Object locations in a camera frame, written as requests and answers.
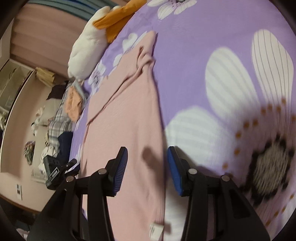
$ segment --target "plaid shirt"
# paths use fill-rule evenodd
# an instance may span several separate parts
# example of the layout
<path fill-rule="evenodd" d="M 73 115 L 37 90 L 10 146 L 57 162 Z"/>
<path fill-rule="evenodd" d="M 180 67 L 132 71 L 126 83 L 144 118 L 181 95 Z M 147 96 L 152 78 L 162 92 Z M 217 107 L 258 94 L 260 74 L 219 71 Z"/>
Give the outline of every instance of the plaid shirt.
<path fill-rule="evenodd" d="M 64 103 L 68 95 L 68 90 L 71 85 L 72 83 L 68 84 L 66 91 L 63 95 L 61 105 L 54 118 L 49 122 L 48 126 L 47 142 L 53 145 L 53 147 L 56 150 L 59 149 L 58 137 L 65 131 L 72 131 L 73 122 L 63 110 Z"/>

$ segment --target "floral bedspread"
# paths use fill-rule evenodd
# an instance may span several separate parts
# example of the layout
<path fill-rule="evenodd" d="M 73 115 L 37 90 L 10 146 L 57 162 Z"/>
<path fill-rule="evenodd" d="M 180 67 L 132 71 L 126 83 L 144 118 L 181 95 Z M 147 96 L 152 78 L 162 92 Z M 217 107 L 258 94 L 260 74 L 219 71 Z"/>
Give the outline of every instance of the floral bedspread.
<path fill-rule="evenodd" d="M 151 0 L 86 80 L 91 95 L 150 30 L 157 32 L 153 74 L 167 145 L 207 175 L 232 177 L 275 237 L 296 207 L 289 25 L 268 0 Z M 78 160 L 86 119 L 87 107 L 73 136 Z M 187 199 L 171 180 L 166 188 L 164 240 L 179 241 Z"/>

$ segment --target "clothing tag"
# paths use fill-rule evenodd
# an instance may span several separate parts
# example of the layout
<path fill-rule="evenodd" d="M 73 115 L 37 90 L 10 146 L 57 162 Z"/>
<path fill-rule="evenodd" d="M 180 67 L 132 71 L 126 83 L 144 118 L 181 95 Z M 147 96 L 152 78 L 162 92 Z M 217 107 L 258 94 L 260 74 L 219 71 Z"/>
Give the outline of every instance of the clothing tag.
<path fill-rule="evenodd" d="M 149 237 L 151 241 L 159 241 L 161 234 L 163 232 L 163 225 L 152 223 L 150 224 Z"/>

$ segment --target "wall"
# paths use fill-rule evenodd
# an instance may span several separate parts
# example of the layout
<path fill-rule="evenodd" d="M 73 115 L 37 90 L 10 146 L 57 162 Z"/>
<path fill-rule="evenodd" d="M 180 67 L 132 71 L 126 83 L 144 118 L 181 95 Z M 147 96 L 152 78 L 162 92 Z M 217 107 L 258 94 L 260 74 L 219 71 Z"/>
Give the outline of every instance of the wall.
<path fill-rule="evenodd" d="M 27 164 L 23 151 L 25 143 L 35 139 L 31 123 L 50 90 L 35 78 L 30 80 L 13 108 L 11 128 L 4 136 L 1 153 L 1 162 L 5 161 L 6 165 L 4 172 L 1 169 L 0 173 L 0 195 L 37 211 L 43 209 L 54 192 L 48 190 L 45 184 L 31 181 L 32 167 Z M 22 185 L 22 200 L 17 199 L 16 184 Z"/>

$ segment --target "blue gripper pad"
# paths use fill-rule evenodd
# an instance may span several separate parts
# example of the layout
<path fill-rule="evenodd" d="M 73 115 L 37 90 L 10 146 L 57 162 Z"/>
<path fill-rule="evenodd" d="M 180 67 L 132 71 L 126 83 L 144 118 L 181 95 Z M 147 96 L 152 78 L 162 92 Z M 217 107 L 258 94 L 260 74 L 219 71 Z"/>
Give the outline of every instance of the blue gripper pad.
<path fill-rule="evenodd" d="M 121 147 L 119 153 L 115 159 L 117 163 L 117 170 L 114 175 L 113 192 L 116 193 L 120 190 L 124 171 L 128 162 L 128 150 L 125 147 Z"/>
<path fill-rule="evenodd" d="M 182 188 L 182 177 L 180 173 L 180 171 L 182 172 L 182 170 L 180 170 L 178 167 L 179 166 L 178 163 L 181 163 L 181 161 L 173 146 L 170 146 L 168 148 L 167 159 L 168 159 L 168 164 L 170 167 L 170 172 L 172 174 L 172 179 L 174 182 L 175 189 L 178 192 L 178 194 L 182 196 L 183 188 Z"/>

